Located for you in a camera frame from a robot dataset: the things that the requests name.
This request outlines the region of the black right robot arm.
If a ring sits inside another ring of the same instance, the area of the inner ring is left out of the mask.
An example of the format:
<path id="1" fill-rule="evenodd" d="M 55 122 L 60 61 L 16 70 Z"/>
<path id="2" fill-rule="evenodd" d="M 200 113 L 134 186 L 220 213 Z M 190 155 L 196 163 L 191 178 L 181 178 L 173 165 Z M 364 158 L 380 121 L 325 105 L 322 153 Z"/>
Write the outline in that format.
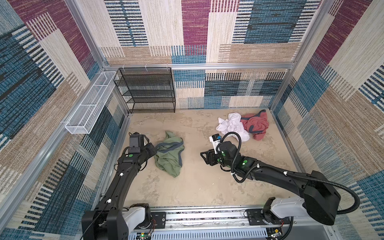
<path id="1" fill-rule="evenodd" d="M 335 223 L 341 196 L 320 172 L 297 173 L 265 164 L 242 156 L 231 142 L 223 142 L 216 150 L 201 152 L 200 155 L 207 165 L 219 164 L 230 172 L 237 183 L 261 181 L 296 194 L 292 200 L 269 198 L 260 210 L 266 224 L 291 217 L 311 217 L 327 226 Z"/>

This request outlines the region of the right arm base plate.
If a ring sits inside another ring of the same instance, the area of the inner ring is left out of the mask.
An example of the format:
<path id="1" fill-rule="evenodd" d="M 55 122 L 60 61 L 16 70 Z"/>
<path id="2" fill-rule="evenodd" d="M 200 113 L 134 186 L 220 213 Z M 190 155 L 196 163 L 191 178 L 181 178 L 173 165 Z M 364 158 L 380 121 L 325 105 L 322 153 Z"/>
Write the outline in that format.
<path id="1" fill-rule="evenodd" d="M 247 209 L 244 212 L 250 226 L 264 226 L 264 225 L 289 225 L 291 218 L 287 217 L 280 219 L 270 212 L 264 213 L 263 209 Z"/>

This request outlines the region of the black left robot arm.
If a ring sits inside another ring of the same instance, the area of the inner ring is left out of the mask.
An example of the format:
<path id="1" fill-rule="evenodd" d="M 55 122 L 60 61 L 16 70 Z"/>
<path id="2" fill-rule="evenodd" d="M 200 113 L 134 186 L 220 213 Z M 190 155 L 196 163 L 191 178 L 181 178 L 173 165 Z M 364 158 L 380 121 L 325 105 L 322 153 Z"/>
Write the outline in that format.
<path id="1" fill-rule="evenodd" d="M 124 202 L 142 164 L 156 153 L 146 135 L 137 132 L 130 135 L 130 145 L 118 159 L 116 174 L 107 192 L 96 207 L 82 217 L 81 240 L 127 240 L 138 225 L 151 223 L 148 204 L 139 204 L 125 212 Z"/>

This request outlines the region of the green cloth with grey trim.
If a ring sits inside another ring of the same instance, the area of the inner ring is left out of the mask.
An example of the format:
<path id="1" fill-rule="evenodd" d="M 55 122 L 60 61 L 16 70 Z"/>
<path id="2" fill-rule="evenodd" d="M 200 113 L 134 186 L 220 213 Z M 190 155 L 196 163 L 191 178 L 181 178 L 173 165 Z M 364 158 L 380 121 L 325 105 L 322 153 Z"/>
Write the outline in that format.
<path id="1" fill-rule="evenodd" d="M 173 178 L 180 175 L 184 140 L 173 132 L 166 131 L 165 139 L 156 145 L 155 165 Z"/>

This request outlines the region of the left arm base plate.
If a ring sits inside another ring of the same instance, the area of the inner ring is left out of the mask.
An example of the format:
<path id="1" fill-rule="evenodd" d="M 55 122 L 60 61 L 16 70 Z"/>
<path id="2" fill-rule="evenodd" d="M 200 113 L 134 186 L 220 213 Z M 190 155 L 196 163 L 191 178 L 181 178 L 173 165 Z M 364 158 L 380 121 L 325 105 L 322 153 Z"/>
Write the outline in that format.
<path id="1" fill-rule="evenodd" d="M 164 229 L 166 227 L 166 212 L 152 212 L 151 220 L 149 224 L 140 224 L 135 230 L 153 230 L 153 229 Z"/>

